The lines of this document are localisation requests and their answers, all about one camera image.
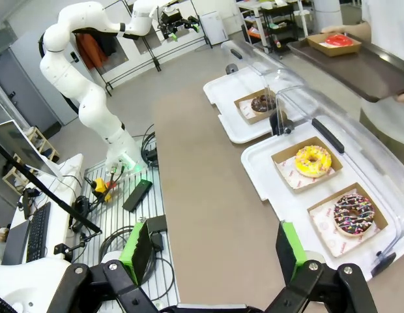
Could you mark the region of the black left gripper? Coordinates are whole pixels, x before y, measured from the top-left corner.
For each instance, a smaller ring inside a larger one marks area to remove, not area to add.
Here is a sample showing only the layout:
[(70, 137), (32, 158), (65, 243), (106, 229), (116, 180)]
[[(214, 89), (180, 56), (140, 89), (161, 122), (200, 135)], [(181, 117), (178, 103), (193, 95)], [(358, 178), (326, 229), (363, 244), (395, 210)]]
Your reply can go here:
[(185, 29), (193, 29), (196, 33), (199, 32), (199, 20), (193, 16), (187, 19), (182, 17), (179, 11), (163, 12), (161, 15), (160, 29), (168, 32), (168, 38), (173, 41), (178, 41), (177, 31), (179, 27), (183, 26)]

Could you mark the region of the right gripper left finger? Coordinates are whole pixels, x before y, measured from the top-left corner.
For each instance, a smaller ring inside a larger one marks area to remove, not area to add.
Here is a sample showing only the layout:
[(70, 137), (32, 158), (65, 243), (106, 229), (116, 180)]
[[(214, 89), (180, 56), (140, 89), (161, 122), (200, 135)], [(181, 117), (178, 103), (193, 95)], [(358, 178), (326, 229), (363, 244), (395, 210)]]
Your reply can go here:
[(92, 267), (75, 263), (63, 276), (63, 311), (98, 312), (102, 303), (116, 301), (122, 312), (156, 312), (141, 287), (152, 258), (146, 222), (133, 228), (121, 255)]

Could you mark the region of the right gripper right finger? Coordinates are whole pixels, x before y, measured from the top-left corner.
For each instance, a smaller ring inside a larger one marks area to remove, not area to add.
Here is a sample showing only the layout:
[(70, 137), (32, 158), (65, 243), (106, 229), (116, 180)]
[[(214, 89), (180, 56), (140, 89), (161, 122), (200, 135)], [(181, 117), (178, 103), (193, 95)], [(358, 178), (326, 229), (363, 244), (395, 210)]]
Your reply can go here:
[(377, 307), (362, 270), (353, 263), (337, 269), (309, 259), (291, 222), (280, 222), (276, 238), (285, 287), (266, 312), (303, 312), (312, 303), (327, 312), (376, 312)]

